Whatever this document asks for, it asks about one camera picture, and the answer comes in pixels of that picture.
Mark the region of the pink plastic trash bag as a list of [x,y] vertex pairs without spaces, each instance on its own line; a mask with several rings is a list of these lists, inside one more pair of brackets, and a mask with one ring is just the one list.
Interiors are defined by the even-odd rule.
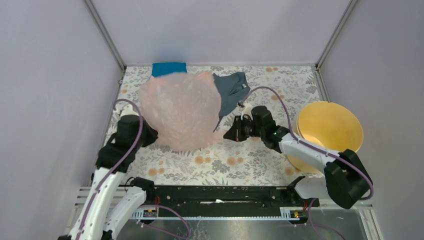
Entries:
[[217,131],[221,95],[213,74],[171,73],[151,76],[139,89],[140,112],[157,131],[157,143],[173,151],[193,151],[221,143]]

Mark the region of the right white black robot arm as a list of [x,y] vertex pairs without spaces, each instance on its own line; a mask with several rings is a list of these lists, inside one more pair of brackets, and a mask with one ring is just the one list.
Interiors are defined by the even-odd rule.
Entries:
[[287,201],[293,206],[306,199],[331,199],[339,207],[350,209],[374,194],[373,182],[356,152],[327,149],[300,137],[277,125],[265,106],[246,107],[234,117],[223,137],[234,142],[260,138],[267,148],[296,157],[322,173],[322,177],[302,178],[287,191]]

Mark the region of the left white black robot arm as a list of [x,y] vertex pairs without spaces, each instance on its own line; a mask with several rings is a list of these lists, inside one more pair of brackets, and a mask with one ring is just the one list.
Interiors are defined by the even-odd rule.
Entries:
[[112,200],[136,152],[157,139],[157,132],[144,127],[140,116],[120,118],[117,130],[98,152],[93,182],[82,211],[68,234],[60,240],[115,240],[136,209],[156,200],[152,180],[136,177],[124,197],[111,209]]

